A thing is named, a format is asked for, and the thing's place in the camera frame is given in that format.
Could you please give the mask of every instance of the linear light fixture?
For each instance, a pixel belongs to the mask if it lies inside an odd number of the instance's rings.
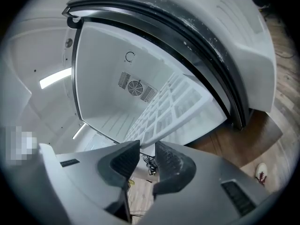
[[[78,136],[78,134],[80,133],[80,131],[84,128],[84,126],[86,125],[86,123],[84,123],[81,127],[80,127],[80,129],[78,129],[78,131],[75,133],[75,135],[73,136],[73,139],[75,139],[77,136]]]
[[[41,85],[41,88],[44,89],[45,87],[48,87],[52,83],[57,82],[58,80],[63,79],[67,76],[70,76],[71,73],[72,73],[71,68],[67,68],[65,70],[62,70],[60,72],[50,75],[49,77],[42,79],[41,81],[39,81],[39,84]]]

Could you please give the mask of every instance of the black cable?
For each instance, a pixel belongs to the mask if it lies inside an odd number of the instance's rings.
[[[281,58],[285,58],[285,59],[290,59],[290,58],[292,58],[293,56],[295,56],[296,54],[294,53],[292,56],[290,56],[290,57],[284,57],[284,56],[282,56],[282,55],[280,55],[280,54],[278,54],[277,52],[275,53],[277,56],[279,56],[279,57],[281,57]]]
[[[149,175],[156,174],[157,165],[155,164],[154,159],[154,157],[150,157],[148,155],[146,157],[143,157],[143,160],[145,161],[146,166],[148,168]]]

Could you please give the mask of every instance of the shoe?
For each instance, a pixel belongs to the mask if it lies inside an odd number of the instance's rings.
[[[260,184],[264,186],[267,176],[268,176],[268,169],[266,164],[260,163],[256,169],[255,178]]]

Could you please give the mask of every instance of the circular fan grille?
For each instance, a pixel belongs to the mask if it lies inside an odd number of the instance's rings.
[[[128,91],[133,95],[133,96],[139,96],[143,92],[143,87],[138,81],[131,81],[128,84]]]

